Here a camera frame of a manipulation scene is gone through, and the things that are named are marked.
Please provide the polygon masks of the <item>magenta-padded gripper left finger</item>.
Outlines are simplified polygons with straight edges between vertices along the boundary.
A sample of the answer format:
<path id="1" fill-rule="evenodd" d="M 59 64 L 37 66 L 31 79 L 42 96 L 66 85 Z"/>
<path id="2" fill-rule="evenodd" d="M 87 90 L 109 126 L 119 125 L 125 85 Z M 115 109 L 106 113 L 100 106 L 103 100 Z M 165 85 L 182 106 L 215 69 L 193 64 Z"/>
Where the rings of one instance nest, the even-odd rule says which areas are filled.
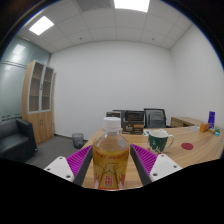
<path id="1" fill-rule="evenodd" d="M 92 146 L 87 146 L 68 157 L 57 157 L 45 171 L 81 186 L 91 160 Z"/>

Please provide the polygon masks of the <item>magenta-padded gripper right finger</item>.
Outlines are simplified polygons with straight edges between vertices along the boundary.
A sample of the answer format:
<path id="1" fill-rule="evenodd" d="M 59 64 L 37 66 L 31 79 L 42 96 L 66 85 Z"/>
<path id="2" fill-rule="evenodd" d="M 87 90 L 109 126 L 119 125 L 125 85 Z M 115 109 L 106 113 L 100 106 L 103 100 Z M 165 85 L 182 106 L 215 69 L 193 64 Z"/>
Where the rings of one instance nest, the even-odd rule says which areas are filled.
<path id="1" fill-rule="evenodd" d="M 166 154 L 155 155 L 135 144 L 130 145 L 130 153 L 143 185 L 181 170 L 181 167 Z"/>

